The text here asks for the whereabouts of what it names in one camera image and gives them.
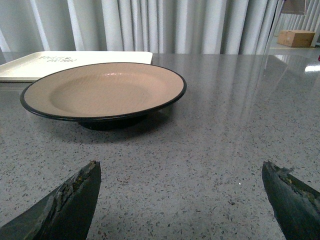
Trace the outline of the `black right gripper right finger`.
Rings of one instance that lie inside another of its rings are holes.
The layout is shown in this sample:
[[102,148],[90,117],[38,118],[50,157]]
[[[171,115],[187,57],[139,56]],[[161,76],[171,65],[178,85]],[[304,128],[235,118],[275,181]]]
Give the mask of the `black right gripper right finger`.
[[287,240],[320,238],[320,193],[270,161],[262,180],[274,216]]

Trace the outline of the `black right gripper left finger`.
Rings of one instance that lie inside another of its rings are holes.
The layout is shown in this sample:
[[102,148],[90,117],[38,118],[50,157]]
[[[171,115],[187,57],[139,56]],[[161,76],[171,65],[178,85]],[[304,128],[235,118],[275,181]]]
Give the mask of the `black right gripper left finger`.
[[0,228],[2,240],[84,240],[95,213],[101,166],[91,161]]

